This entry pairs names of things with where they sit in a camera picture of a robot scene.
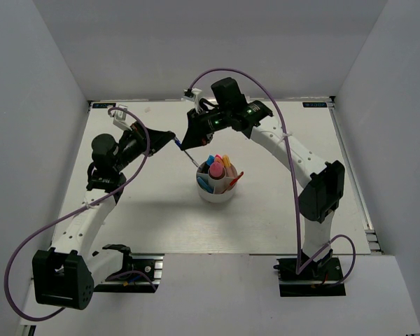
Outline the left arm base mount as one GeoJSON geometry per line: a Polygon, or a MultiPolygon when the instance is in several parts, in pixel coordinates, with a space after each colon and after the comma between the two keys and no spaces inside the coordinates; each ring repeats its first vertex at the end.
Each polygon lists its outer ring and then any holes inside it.
{"type": "Polygon", "coordinates": [[[95,293],[155,293],[160,285],[163,255],[131,254],[127,266],[105,277],[95,293]]]}

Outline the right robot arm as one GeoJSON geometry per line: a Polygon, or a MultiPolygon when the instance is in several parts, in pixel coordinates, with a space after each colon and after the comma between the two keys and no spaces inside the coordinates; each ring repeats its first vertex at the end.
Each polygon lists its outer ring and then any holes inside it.
{"type": "Polygon", "coordinates": [[[201,90],[189,88],[183,98],[194,108],[187,114],[188,128],[182,150],[205,146],[217,131],[231,128],[262,146],[291,174],[296,207],[296,274],[318,279],[328,269],[333,255],[332,221],[344,194],[344,165],[327,162],[313,154],[290,132],[284,130],[284,118],[259,100],[247,101],[235,79],[215,82],[212,104],[201,90]]]}

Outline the blue gel pen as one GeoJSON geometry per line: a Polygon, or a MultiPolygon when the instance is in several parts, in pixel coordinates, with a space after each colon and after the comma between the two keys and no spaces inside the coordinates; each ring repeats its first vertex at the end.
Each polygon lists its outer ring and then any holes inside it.
{"type": "Polygon", "coordinates": [[[195,165],[196,168],[199,168],[200,164],[192,157],[191,154],[189,154],[187,150],[182,149],[182,147],[180,147],[179,149],[190,159],[190,161],[195,165]]]}

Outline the pink capped highlighter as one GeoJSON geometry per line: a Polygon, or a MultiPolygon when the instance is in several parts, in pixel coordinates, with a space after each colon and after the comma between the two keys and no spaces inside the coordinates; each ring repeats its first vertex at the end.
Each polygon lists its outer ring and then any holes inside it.
{"type": "Polygon", "coordinates": [[[225,176],[225,168],[219,162],[213,162],[209,167],[209,176],[212,179],[219,180],[225,176]]]}

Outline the blue transparent highlighter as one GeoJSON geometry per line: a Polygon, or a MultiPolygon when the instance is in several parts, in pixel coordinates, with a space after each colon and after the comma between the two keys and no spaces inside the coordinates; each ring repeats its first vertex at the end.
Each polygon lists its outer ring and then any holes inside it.
{"type": "Polygon", "coordinates": [[[207,193],[213,194],[214,193],[214,189],[207,184],[207,182],[204,181],[204,179],[200,176],[197,177],[197,182],[199,184],[199,186],[205,190],[207,193]]]}

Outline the black highlighter blue cap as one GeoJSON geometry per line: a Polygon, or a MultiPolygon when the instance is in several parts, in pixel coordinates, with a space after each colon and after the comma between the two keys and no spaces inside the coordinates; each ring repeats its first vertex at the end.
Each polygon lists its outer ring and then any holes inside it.
{"type": "Polygon", "coordinates": [[[206,164],[208,166],[211,166],[214,163],[214,160],[215,160],[214,156],[210,155],[206,160],[206,164]]]}

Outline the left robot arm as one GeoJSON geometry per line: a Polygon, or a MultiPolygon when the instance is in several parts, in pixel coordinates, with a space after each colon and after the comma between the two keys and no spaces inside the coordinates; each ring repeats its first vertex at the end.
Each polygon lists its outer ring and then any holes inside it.
{"type": "Polygon", "coordinates": [[[136,272],[130,247],[107,244],[94,250],[92,245],[121,198],[127,180],[123,169],[144,153],[158,152],[174,137],[171,131],[144,129],[135,122],[119,140],[110,134],[92,140],[84,211],[73,216],[47,251],[37,251],[32,259],[39,304],[82,310],[96,286],[109,278],[127,279],[136,272]]]}

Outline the yellow capped orange highlighter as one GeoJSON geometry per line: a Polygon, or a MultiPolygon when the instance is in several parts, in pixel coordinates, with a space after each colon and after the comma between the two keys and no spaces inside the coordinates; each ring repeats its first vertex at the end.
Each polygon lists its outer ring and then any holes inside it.
{"type": "Polygon", "coordinates": [[[230,159],[227,155],[223,156],[223,164],[225,165],[225,167],[227,168],[231,168],[232,164],[230,162],[230,159]]]}

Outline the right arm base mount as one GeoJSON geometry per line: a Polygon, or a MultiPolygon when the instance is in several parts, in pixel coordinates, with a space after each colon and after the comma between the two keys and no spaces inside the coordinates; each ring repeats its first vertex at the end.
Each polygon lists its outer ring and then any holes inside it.
{"type": "Polygon", "coordinates": [[[274,266],[282,298],[342,297],[346,295],[339,258],[331,258],[315,275],[310,268],[295,273],[296,258],[280,258],[274,266]]]}

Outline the red gel pen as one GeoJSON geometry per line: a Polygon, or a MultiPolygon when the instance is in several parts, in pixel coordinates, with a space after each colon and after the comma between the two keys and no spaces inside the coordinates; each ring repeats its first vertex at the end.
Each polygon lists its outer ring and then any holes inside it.
{"type": "Polygon", "coordinates": [[[228,186],[222,191],[222,194],[227,192],[228,190],[231,190],[234,188],[234,186],[236,185],[236,183],[238,182],[238,180],[244,175],[244,172],[242,171],[236,178],[234,178],[229,184],[228,186]]]}

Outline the grey highlighter orange cap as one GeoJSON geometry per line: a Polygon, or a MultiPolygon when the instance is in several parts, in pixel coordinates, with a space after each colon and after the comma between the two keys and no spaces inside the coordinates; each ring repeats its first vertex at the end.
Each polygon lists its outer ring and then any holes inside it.
{"type": "Polygon", "coordinates": [[[220,157],[215,157],[215,161],[217,163],[220,163],[220,164],[224,165],[223,160],[220,157]]]}

